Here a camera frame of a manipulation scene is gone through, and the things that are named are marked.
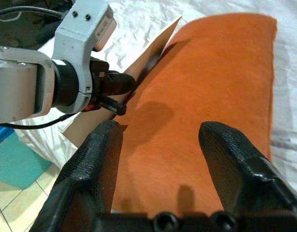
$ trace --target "blue mat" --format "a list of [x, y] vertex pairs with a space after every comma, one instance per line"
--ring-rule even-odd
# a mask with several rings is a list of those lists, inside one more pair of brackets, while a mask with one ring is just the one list
[[22, 144], [15, 133], [0, 143], [0, 181], [3, 183], [25, 189], [50, 165], [50, 161]]

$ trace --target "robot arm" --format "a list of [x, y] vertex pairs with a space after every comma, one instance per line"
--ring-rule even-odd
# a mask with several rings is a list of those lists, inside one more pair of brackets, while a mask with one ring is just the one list
[[124, 114], [126, 106], [107, 95], [130, 91], [135, 80], [110, 72], [108, 63], [90, 57], [92, 50], [103, 48], [115, 27], [106, 1], [78, 0], [55, 32], [52, 58], [0, 46], [0, 123], [43, 116], [51, 107], [66, 114], [100, 107]]

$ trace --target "white cloth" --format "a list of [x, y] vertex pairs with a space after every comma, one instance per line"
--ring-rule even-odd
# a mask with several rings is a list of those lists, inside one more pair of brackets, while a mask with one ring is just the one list
[[[105, 48], [95, 57], [110, 63], [110, 69], [124, 71], [133, 55], [177, 15], [183, 15], [176, 31], [194, 19], [224, 13], [253, 12], [278, 20], [274, 45], [274, 99], [272, 126], [273, 161], [297, 190], [297, 0], [109, 0], [118, 26]], [[40, 50], [52, 53], [53, 40]], [[42, 118], [24, 120], [40, 124], [60, 116], [56, 109]], [[58, 167], [75, 152], [61, 131], [70, 123], [42, 130], [17, 130], [21, 141]]]

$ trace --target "white sheet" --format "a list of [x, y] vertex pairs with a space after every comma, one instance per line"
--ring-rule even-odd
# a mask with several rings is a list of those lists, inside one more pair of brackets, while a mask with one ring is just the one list
[[[278, 20], [274, 47], [275, 83], [273, 99], [273, 161], [297, 190], [297, 0], [109, 0], [118, 27], [96, 57], [110, 63], [110, 69], [123, 71], [132, 54], [148, 43], [177, 15], [183, 15], [176, 31], [187, 22], [207, 15], [254, 12]], [[53, 41], [41, 49], [51, 55]], [[24, 120], [40, 124], [60, 116], [56, 109], [43, 118]], [[37, 131], [17, 131], [21, 141], [60, 168], [75, 147], [60, 133], [68, 122]]]

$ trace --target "orange pillow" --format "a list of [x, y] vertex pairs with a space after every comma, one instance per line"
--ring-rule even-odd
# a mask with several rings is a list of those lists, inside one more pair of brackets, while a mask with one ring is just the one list
[[241, 130], [267, 157], [276, 20], [225, 14], [193, 21], [116, 120], [126, 125], [113, 209], [181, 215], [222, 209], [198, 143], [203, 121]]

